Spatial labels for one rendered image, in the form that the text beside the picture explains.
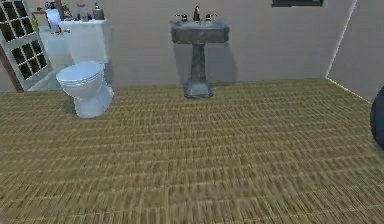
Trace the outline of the dark blue round bin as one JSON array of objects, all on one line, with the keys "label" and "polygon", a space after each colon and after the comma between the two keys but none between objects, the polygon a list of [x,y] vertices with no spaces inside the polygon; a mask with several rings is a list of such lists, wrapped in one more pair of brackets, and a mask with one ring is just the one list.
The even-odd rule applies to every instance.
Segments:
[{"label": "dark blue round bin", "polygon": [[370,129],[375,142],[384,150],[384,86],[375,96],[371,106]]}]

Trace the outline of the grey soap dispenser bottle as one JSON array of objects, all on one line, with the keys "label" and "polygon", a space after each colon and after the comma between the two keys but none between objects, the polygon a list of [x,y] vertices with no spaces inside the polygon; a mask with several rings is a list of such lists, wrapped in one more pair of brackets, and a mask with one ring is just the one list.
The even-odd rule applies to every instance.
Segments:
[{"label": "grey soap dispenser bottle", "polygon": [[105,17],[104,17],[104,12],[103,10],[100,8],[99,4],[96,3],[95,4],[95,7],[93,9],[93,18],[95,20],[104,20]]}]

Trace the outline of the white glass-paned door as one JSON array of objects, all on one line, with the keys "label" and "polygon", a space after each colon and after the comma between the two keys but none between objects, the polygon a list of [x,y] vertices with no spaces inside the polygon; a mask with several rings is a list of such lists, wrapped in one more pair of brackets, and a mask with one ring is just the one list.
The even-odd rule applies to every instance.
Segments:
[{"label": "white glass-paned door", "polygon": [[0,46],[23,90],[53,70],[25,0],[0,0]]}]

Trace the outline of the dark bronze faucet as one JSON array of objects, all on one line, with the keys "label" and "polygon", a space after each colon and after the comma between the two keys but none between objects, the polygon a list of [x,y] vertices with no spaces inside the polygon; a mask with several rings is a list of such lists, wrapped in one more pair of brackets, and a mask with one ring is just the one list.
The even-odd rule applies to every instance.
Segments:
[{"label": "dark bronze faucet", "polygon": [[[182,22],[188,21],[188,15],[187,14],[176,14],[176,17],[180,17]],[[217,14],[216,13],[207,13],[205,16],[205,20],[211,21],[213,17],[217,17]],[[200,7],[199,6],[196,6],[194,8],[192,20],[197,21],[197,22],[201,21]]]}]

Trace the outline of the dark framed wall mirror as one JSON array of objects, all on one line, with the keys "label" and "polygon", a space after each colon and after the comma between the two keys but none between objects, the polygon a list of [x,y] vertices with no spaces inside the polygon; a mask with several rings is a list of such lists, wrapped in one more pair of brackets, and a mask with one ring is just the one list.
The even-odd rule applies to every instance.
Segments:
[{"label": "dark framed wall mirror", "polygon": [[324,0],[272,0],[271,7],[322,7]]}]

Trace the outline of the clear glass jar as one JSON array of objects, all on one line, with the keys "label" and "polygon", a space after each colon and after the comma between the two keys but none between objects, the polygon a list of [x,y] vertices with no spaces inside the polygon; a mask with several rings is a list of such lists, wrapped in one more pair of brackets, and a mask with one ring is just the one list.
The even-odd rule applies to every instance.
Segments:
[{"label": "clear glass jar", "polygon": [[77,5],[77,12],[78,12],[78,18],[80,21],[82,22],[89,21],[85,3]]}]

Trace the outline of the grey pedestal sink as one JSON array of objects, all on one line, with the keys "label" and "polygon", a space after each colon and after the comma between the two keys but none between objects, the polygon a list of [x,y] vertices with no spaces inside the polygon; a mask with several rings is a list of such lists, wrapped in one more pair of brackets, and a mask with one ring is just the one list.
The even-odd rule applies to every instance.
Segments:
[{"label": "grey pedestal sink", "polygon": [[205,46],[207,43],[226,43],[230,27],[223,21],[170,21],[172,42],[191,44],[190,78],[184,84],[186,98],[210,98],[213,95],[206,79]]}]

